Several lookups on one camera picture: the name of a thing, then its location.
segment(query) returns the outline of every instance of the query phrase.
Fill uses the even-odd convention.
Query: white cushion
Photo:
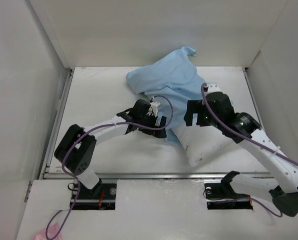
[[[181,142],[192,167],[233,143],[233,140],[213,126],[183,124],[172,128],[172,131]]]

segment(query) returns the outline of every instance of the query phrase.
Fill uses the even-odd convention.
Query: light blue cloth
[[[201,99],[201,85],[204,80],[198,76],[196,67],[188,56],[194,56],[195,50],[184,46],[171,52],[156,63],[140,67],[126,76],[126,80],[136,94],[144,93],[149,97],[160,94],[166,96],[174,108],[172,123],[167,128],[167,142],[179,144],[172,128],[184,124],[184,114],[188,100]],[[170,119],[171,109],[164,98],[157,98],[162,102],[158,117]]]

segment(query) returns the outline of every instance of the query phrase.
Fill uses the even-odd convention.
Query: wire
[[[213,117],[213,118],[214,118],[214,119],[215,119],[215,120],[216,120],[222,127],[224,127],[226,130],[228,130],[230,133],[232,133],[232,134],[234,134],[234,135],[236,135],[236,136],[238,136],[238,137],[240,137],[240,138],[242,138],[242,139],[245,139],[245,140],[247,140],[247,141],[249,141],[249,142],[251,142],[251,143],[253,143],[253,144],[255,144],[255,145],[258,145],[259,147],[262,147],[262,148],[264,148],[265,150],[267,150],[267,151],[269,151],[269,152],[271,152],[271,153],[273,153],[273,154],[276,154],[277,156],[283,158],[284,160],[286,160],[286,161],[288,161],[288,162],[290,162],[290,163],[292,163],[292,164],[298,166],[298,162],[296,162],[296,161],[290,159],[289,157],[284,156],[284,155],[280,154],[279,152],[276,152],[275,150],[273,150],[273,149],[271,149],[271,148],[269,148],[269,147],[267,147],[267,146],[265,146],[265,145],[263,145],[263,144],[261,144],[261,143],[259,143],[259,142],[257,142],[257,141],[254,141],[253,139],[248,138],[248,137],[246,137],[246,136],[244,136],[244,135],[242,135],[242,134],[240,134],[240,133],[234,131],[233,129],[229,128],[229,127],[228,127],[224,122],[222,122],[222,121],[216,116],[216,114],[212,111],[212,109],[211,109],[211,107],[210,107],[210,105],[209,105],[209,103],[208,103],[208,101],[207,101],[207,99],[206,99],[206,97],[205,97],[205,94],[204,94],[204,90],[203,90],[203,87],[204,87],[204,86],[207,86],[207,84],[204,83],[204,84],[202,84],[202,86],[201,86],[201,94],[202,94],[203,102],[204,102],[205,106],[207,107],[208,111],[210,112],[210,114],[212,115],[212,117]]]
[[[62,224],[61,224],[61,226],[60,226],[58,232],[55,234],[55,236],[53,236],[53,237],[51,237],[51,238],[48,236],[48,230],[49,230],[49,227],[50,227],[52,221],[54,220],[54,218],[55,218],[60,212],[62,212],[62,210],[57,211],[56,214],[51,218],[51,220],[50,220],[49,223],[47,224],[47,227],[46,227],[46,229],[45,229],[45,237],[46,237],[47,240],[54,240],[54,239],[60,234],[60,232],[61,232],[61,230],[62,230],[62,228],[63,228],[65,222],[67,221],[67,219],[68,219],[68,217],[69,217],[69,215],[70,215],[70,213],[71,213],[71,211],[72,211],[72,209],[73,209],[73,207],[74,207],[74,205],[75,205],[75,203],[76,203],[76,201],[77,201],[77,199],[78,199],[78,196],[79,196],[79,194],[80,194],[81,185],[80,185],[80,181],[79,181],[79,179],[78,179],[74,174],[72,174],[71,172],[68,172],[68,171],[65,169],[65,162],[67,161],[69,155],[71,154],[71,152],[73,151],[73,149],[75,148],[75,146],[76,146],[77,144],[79,144],[79,143],[81,142],[81,140],[84,139],[89,133],[91,133],[91,132],[93,132],[93,131],[96,131],[96,130],[98,130],[98,129],[100,129],[100,128],[105,128],[105,127],[107,128],[107,127],[113,127],[113,126],[116,126],[116,125],[127,125],[127,124],[128,124],[128,125],[133,125],[133,126],[136,126],[136,127],[139,127],[139,128],[148,129],[148,130],[153,130],[153,131],[166,129],[166,128],[170,125],[170,123],[171,123],[171,121],[172,121],[172,119],[173,119],[173,113],[174,113],[173,105],[172,105],[171,101],[170,101],[166,96],[163,96],[163,95],[155,95],[155,96],[154,96],[154,98],[157,98],[157,97],[164,98],[164,99],[169,103],[170,108],[171,108],[171,116],[170,116],[170,119],[169,119],[168,123],[167,123],[165,126],[155,128],[155,127],[148,127],[148,126],[140,125],[140,124],[137,124],[137,123],[134,123],[134,122],[131,123],[131,122],[127,122],[127,121],[124,121],[124,122],[117,122],[117,123],[111,123],[111,124],[104,124],[104,125],[96,126],[96,127],[92,128],[92,129],[90,129],[89,131],[85,132],[85,133],[84,133],[81,137],[79,137],[78,140],[75,141],[74,144],[69,148],[68,152],[66,153],[66,155],[65,155],[64,158],[63,158],[61,168],[62,168],[62,171],[63,171],[64,173],[66,173],[66,174],[69,175],[70,177],[73,177],[73,178],[77,179],[78,189],[77,189],[77,193],[76,193],[76,195],[75,195],[75,198],[74,198],[74,200],[73,200],[73,202],[72,202],[72,204],[71,204],[71,206],[70,206],[70,209],[69,209],[67,215],[65,216],[65,218],[64,218],[64,220],[63,220],[63,222],[62,222]]]
[[[219,200],[222,200],[223,198],[207,198],[207,196],[205,195],[205,193],[206,193],[206,190],[204,190],[203,191],[203,197],[205,198],[205,199],[207,199],[207,200],[212,200],[212,201],[219,201]]]
[[[237,199],[231,199],[231,200],[226,200],[226,201],[219,201],[219,200],[222,200],[223,198],[207,198],[205,196],[205,193],[206,190],[203,191],[203,197],[207,200],[211,200],[211,201],[216,201],[214,203],[216,204],[227,204],[227,203],[235,203],[237,202],[238,200],[245,200],[245,199],[249,199],[249,200],[252,200],[252,201],[255,201],[257,202],[259,205],[261,205],[266,211],[272,213],[274,216],[278,217],[278,218],[281,218],[283,217],[283,213],[280,211],[280,215],[276,214],[275,212],[273,212],[271,209],[269,209],[267,206],[265,206],[263,203],[261,203],[260,201],[252,198],[252,197],[240,197],[240,198],[237,198]]]
[[[152,106],[150,106],[149,109],[151,109],[151,110],[149,110],[148,112],[152,112],[152,113],[153,113],[153,108],[152,108]]]
[[[273,150],[273,149],[271,149],[271,148],[269,148],[269,147],[267,147],[267,146],[265,146],[265,145],[263,145],[263,144],[261,144],[261,143],[259,143],[259,142],[257,142],[257,141],[252,140],[251,138],[248,138],[248,137],[246,137],[246,136],[244,136],[244,135],[242,135],[242,134],[240,134],[240,133],[234,131],[233,129],[229,128],[224,122],[222,122],[222,121],[216,116],[216,114],[212,111],[212,109],[211,109],[211,107],[210,107],[210,105],[209,105],[209,103],[208,103],[208,101],[207,101],[207,99],[206,99],[206,96],[205,96],[205,93],[204,93],[204,87],[206,87],[206,86],[207,86],[206,83],[203,83],[203,84],[201,85],[201,94],[202,94],[203,102],[204,102],[205,106],[207,107],[209,113],[212,115],[212,117],[213,117],[213,118],[214,118],[214,119],[215,119],[215,120],[216,120],[222,127],[224,127],[224,128],[225,128],[226,130],[228,130],[229,132],[233,133],[234,135],[236,135],[236,136],[238,136],[238,137],[240,137],[240,138],[243,138],[243,139],[245,139],[245,140],[247,140],[247,141],[249,141],[249,142],[251,142],[251,143],[253,143],[253,144],[255,144],[255,145],[258,145],[258,146],[264,148],[265,150],[267,150],[267,151],[269,151],[269,152],[271,152],[271,153],[273,153],[273,154],[276,154],[277,156],[283,158],[284,160],[286,160],[286,161],[288,161],[288,162],[290,162],[290,163],[292,163],[292,164],[298,166],[298,162],[296,162],[296,161],[290,159],[290,158],[287,157],[287,156],[284,156],[284,155],[282,155],[282,154],[276,152],[275,150]],[[237,200],[241,200],[241,199],[242,199],[242,198],[238,198],[238,199],[228,200],[228,201],[224,201],[224,202],[228,202],[228,203],[229,203],[229,202],[233,202],[233,201],[237,201]],[[260,204],[262,207],[264,207],[266,210],[268,210],[270,213],[272,213],[273,215],[275,215],[275,216],[277,216],[277,217],[280,218],[279,215],[277,215],[276,213],[272,212],[268,207],[266,207],[266,206],[265,206],[263,203],[261,203],[260,201],[254,199],[254,198],[251,198],[251,197],[250,197],[250,199],[254,200],[254,201],[257,202],[258,204]]]
[[[69,189],[71,192],[72,192],[72,191],[75,191],[75,189],[74,189],[74,183],[72,183],[72,182],[69,183],[67,187],[68,187],[68,189]]]
[[[155,115],[154,115],[154,112],[151,111],[151,110],[149,110],[148,113],[150,113],[149,117],[151,117],[151,116],[155,116]]]
[[[100,200],[98,202],[99,210],[101,210],[101,206],[102,206],[102,201],[103,201],[104,195],[105,195],[105,192],[104,192],[104,190],[102,190],[102,192],[101,192],[101,198],[100,198]]]

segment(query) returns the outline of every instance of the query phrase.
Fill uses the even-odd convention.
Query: white wall
[[[15,237],[66,70],[25,0],[0,0],[0,240]]]
[[[63,64],[142,66],[182,46],[250,66],[287,0],[30,0]]]
[[[289,0],[247,71],[268,135],[298,161],[298,0]]]

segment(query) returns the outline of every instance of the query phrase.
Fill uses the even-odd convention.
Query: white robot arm
[[[64,166],[73,173],[87,189],[89,189],[91,195],[97,195],[100,192],[102,181],[95,174],[94,169],[90,167],[95,147],[111,138],[125,135],[135,130],[139,130],[156,138],[166,138],[165,128],[162,129],[166,125],[166,117],[161,117],[159,126],[156,125],[158,108],[161,104],[161,102],[157,101],[147,102],[139,99],[132,108],[122,111],[115,117],[100,124],[84,128],[74,124],[67,130],[60,144],[56,148],[54,156],[61,163],[64,162]],[[134,124],[146,126],[151,129],[141,128],[141,126],[135,126]],[[86,135],[65,159],[71,146],[83,134],[96,127],[101,128]]]
[[[198,114],[197,125],[218,128],[251,153],[275,178],[252,178],[232,171],[220,183],[211,184],[217,194],[228,199],[236,199],[240,194],[262,198],[272,202],[282,213],[294,217],[298,213],[298,165],[286,160],[287,157],[283,158],[283,152],[268,138],[253,117],[245,112],[235,113],[229,97],[216,84],[204,85],[203,90],[208,107],[217,119],[203,100],[190,100],[184,117],[186,125],[191,126],[193,114]]]

